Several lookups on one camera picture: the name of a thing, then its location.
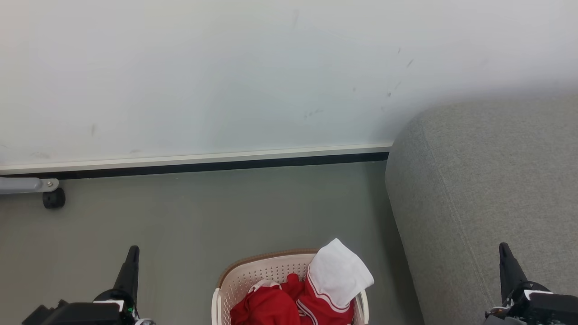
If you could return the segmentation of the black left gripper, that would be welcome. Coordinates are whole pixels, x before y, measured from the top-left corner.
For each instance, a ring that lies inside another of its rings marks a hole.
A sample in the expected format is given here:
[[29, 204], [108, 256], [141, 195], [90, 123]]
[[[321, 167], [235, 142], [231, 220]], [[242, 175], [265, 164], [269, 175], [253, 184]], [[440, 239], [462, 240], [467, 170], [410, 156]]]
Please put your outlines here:
[[139, 253], [132, 245], [118, 272], [113, 289], [92, 302], [68, 303], [60, 300], [55, 308], [40, 305], [21, 323], [23, 325], [154, 325], [155, 321], [138, 316]]

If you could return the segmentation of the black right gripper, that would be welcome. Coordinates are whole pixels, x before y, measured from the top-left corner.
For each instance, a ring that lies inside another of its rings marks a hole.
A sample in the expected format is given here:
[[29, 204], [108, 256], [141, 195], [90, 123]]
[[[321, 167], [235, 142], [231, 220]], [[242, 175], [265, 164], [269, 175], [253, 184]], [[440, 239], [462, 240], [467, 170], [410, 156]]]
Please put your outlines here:
[[485, 312], [484, 325], [576, 325], [578, 298], [528, 281], [508, 243], [499, 251], [502, 305]]

